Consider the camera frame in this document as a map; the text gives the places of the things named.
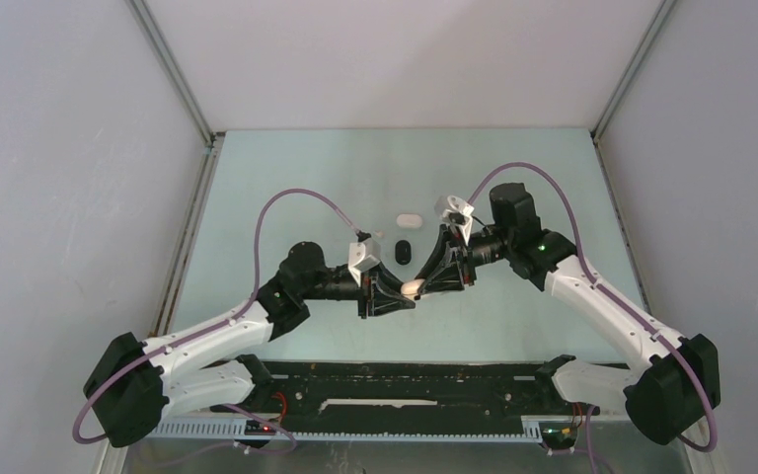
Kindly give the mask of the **pink square earbud case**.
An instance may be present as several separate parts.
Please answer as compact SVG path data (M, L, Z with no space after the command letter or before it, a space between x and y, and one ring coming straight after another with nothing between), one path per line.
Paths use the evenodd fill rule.
M417 278L417 279L407 281L402 284L400 293L405 297L413 298L419 294L419 289L421 288L423 283L424 283L423 278Z

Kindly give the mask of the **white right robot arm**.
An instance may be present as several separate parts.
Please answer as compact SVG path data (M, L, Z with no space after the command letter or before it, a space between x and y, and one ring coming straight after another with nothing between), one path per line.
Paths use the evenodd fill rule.
M546 362L536 374L534 397L546 412L571 402L625 413L652 442L682 438L720 403L719 352L705 335L692 338L661 323L608 284L580 259L571 240L543 228L533 197L521 183L489 192L493 224L471 229L473 207L442 197L435 209L439 238L403 296L462 291L478 268L505 261L519 277L584 317L624 360L625 367L588 363L572 355Z

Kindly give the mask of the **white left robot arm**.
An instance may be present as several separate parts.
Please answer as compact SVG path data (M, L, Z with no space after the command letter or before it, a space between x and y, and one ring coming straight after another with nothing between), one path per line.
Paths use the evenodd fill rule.
M377 247L371 239L353 243L349 263L329 267L319 245L300 242L237 307L162 337L114 338L83 388L102 437L125 447L175 415L237 403L264 409L271 383L255 360L237 356L297 328L310 316L310 300L354 301L361 318L414 308L417 283L393 276L375 255Z

